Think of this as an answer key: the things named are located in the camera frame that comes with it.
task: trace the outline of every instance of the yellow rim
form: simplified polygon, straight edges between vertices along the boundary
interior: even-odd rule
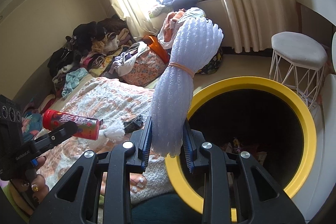
[[[260,77],[243,76],[222,80],[202,89],[194,95],[188,112],[188,119],[210,99],[222,93],[240,89],[262,90],[279,97],[289,105],[299,119],[303,132],[303,155],[293,179],[284,189],[286,194],[292,198],[308,177],[316,151],[316,130],[314,121],[304,102],[292,90],[278,82]],[[165,163],[169,179],[177,194],[190,207],[202,213],[203,198],[192,189],[184,177],[179,157],[177,156],[172,159],[168,156],[166,157]],[[237,221],[236,210],[234,208],[231,209],[231,219],[233,222]]]

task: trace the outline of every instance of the camera lens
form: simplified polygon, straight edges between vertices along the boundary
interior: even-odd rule
[[[6,119],[8,112],[7,112],[7,107],[3,106],[1,110],[2,116]]]
[[[16,119],[20,122],[21,121],[21,114],[20,112],[16,113]]]
[[[12,108],[9,109],[9,118],[12,122],[15,121],[15,112]]]

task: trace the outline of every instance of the floral bag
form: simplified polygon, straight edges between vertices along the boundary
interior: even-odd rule
[[[121,78],[130,85],[144,86],[159,77],[166,67],[162,59],[147,47],[135,60],[132,70]]]

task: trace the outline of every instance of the painted fingernail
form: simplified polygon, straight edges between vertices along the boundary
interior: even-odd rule
[[[31,189],[34,191],[34,192],[37,192],[39,190],[39,187],[36,185],[36,184],[32,184],[31,185]]]

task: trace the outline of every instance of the orange rubber band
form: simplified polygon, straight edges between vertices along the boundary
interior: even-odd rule
[[[194,78],[194,75],[195,75],[194,72],[191,69],[185,67],[184,65],[181,65],[181,64],[175,63],[175,62],[171,62],[171,63],[168,64],[168,67],[176,67],[176,68],[179,68],[181,70],[184,70],[187,74],[189,74],[191,76],[191,78]]]

